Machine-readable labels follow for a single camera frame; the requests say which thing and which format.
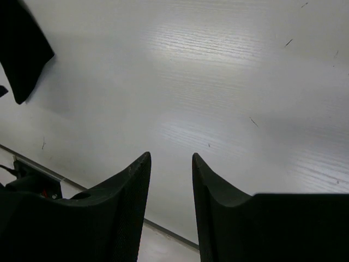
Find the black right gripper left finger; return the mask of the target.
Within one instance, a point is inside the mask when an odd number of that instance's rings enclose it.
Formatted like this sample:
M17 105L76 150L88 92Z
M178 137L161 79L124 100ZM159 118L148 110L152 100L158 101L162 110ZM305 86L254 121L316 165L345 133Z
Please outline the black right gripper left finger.
M32 168L1 185L1 261L136 261L151 176L145 152L72 198Z

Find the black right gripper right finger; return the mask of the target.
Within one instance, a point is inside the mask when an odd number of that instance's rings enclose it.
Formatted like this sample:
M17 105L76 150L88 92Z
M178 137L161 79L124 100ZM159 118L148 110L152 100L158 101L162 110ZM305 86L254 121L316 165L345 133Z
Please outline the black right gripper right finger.
M348 261L348 195L248 195L192 157L202 261Z

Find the black skirt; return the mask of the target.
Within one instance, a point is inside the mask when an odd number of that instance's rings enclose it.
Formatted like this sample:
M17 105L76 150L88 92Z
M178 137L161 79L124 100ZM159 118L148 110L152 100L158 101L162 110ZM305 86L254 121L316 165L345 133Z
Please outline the black skirt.
M54 55L24 1L1 1L1 65L17 104L29 98Z

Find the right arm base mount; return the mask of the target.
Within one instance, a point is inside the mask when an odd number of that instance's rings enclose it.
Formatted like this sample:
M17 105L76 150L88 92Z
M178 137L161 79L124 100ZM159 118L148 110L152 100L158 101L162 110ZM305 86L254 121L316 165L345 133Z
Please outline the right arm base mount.
M15 160L14 168L1 165L1 169L7 171L16 179L5 186L1 186L11 192L31 192L48 199L62 199L61 184L56 178L52 178L33 167Z

